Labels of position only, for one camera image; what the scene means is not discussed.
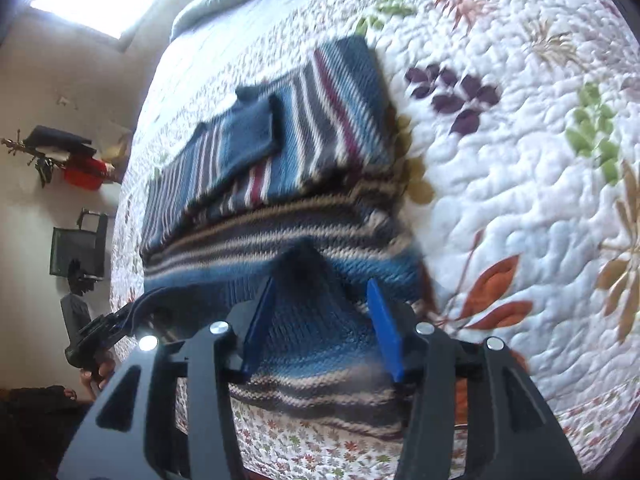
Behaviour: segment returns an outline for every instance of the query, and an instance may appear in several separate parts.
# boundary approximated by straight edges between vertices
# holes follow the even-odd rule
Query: red stripe
[[[254,186],[251,188],[251,193],[249,193],[251,206],[256,206],[259,203],[262,203],[260,193],[262,192],[262,181],[264,180],[264,170],[266,168],[266,165],[267,163],[263,162],[255,167]]]
[[[342,129],[344,131],[344,143],[347,146],[347,158],[350,161],[356,161],[358,160],[358,147],[355,142],[355,136],[351,127],[351,123],[349,122],[349,118],[347,117],[347,110],[345,110],[344,106],[342,106],[342,101],[340,101],[340,98],[338,97],[338,92],[335,91],[334,84],[332,83],[329,76],[329,71],[326,68],[324,59],[322,59],[319,50],[314,51],[314,59],[316,60],[316,64],[318,65],[320,81],[322,82],[324,91],[329,98],[329,102],[331,103],[331,106],[333,107],[338,120],[342,123]]]

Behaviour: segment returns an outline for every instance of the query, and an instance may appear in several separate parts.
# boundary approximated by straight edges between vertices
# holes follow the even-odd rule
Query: white quilted bedspread
[[[365,34],[398,111],[402,215],[424,251],[434,322],[465,340],[503,338],[593,468],[640,399],[640,48],[626,23],[610,0],[298,7],[220,62],[207,59],[220,48],[216,20],[165,53],[123,184],[112,308],[143,291],[146,183],[197,122],[236,85],[296,66],[322,41]],[[193,91],[178,99],[178,87]],[[393,476],[399,444],[238,402],[234,411],[245,465],[271,478]],[[452,474],[464,447],[462,431]]]

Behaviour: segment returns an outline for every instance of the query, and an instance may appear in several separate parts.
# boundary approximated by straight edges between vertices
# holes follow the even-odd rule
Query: purple leaf
[[[437,63],[431,63],[424,71],[429,76],[429,81],[436,81],[438,74],[440,73],[440,65]]]
[[[447,86],[453,86],[458,82],[458,76],[449,68],[443,68],[441,70],[440,79],[442,79],[442,82]]]
[[[474,134],[478,131],[480,127],[480,110],[473,110],[468,108],[467,110],[462,110],[456,120],[453,121],[453,126],[451,127],[451,133],[457,133],[462,136],[468,134]]]
[[[411,97],[415,99],[424,99],[433,92],[434,88],[434,86],[420,85],[411,93]]]
[[[465,91],[465,94],[471,100],[478,95],[478,92],[480,91],[480,87],[482,86],[482,83],[480,82],[480,78],[478,77],[474,77],[472,75],[465,75],[460,85],[462,86],[462,89]]]
[[[483,86],[476,96],[479,101],[487,103],[489,106],[497,105],[500,102],[498,92],[495,90],[495,86]]]
[[[424,70],[415,66],[406,71],[404,78],[409,83],[424,83],[425,81],[431,81],[429,75]]]
[[[433,107],[441,114],[454,114],[465,104],[465,100],[455,94],[439,94],[431,101]]]

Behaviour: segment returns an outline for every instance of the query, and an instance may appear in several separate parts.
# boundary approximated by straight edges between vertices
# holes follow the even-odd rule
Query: red object
[[[77,155],[69,157],[63,171],[64,179],[69,184],[89,191],[100,189],[104,180],[96,175],[106,173],[107,165],[103,161]]]

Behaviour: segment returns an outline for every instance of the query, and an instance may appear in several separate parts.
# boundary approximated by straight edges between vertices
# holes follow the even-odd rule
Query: wall
[[[99,149],[123,128],[135,129],[172,21],[189,1],[159,0],[124,53],[84,30],[25,12],[0,46],[0,137],[44,124],[89,137]],[[78,372],[63,355],[66,280],[49,276],[52,228],[72,228],[83,207],[114,214],[119,186],[92,193],[56,179],[41,189],[27,161],[0,152],[0,388],[78,389]],[[108,295],[104,282],[86,296],[94,313],[108,310]]]

